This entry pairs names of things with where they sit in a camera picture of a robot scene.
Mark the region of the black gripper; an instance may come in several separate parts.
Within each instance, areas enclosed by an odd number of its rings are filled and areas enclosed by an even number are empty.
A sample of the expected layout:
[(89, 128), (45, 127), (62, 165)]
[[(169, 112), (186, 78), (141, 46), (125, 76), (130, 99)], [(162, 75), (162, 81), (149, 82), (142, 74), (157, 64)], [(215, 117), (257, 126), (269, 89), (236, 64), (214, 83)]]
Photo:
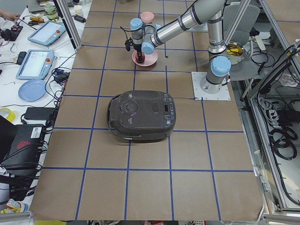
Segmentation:
[(142, 44), (133, 43), (133, 47), (137, 51), (137, 62), (143, 63)]

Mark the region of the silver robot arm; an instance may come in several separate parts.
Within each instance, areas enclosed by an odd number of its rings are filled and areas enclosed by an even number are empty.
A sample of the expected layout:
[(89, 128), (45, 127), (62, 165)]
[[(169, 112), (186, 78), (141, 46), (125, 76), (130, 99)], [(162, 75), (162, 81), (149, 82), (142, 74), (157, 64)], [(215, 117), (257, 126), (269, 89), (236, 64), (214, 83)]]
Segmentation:
[(163, 45), (179, 34), (189, 31), (196, 25), (208, 24), (209, 61), (213, 61), (226, 51), (223, 37), (224, 0), (196, 0), (182, 15), (164, 26), (143, 22), (140, 18), (130, 21), (131, 38), (126, 38), (125, 47), (129, 52), (133, 47), (138, 62), (143, 62), (142, 55), (151, 55), (155, 48)]

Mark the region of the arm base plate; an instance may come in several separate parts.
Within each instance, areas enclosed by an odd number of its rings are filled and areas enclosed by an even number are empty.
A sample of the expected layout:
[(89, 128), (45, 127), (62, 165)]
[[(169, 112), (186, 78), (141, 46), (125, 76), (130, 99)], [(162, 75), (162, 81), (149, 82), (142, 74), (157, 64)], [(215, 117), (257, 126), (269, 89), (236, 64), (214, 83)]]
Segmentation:
[(230, 101), (226, 79), (221, 84), (211, 84), (206, 79), (207, 72), (191, 72), (195, 100)]

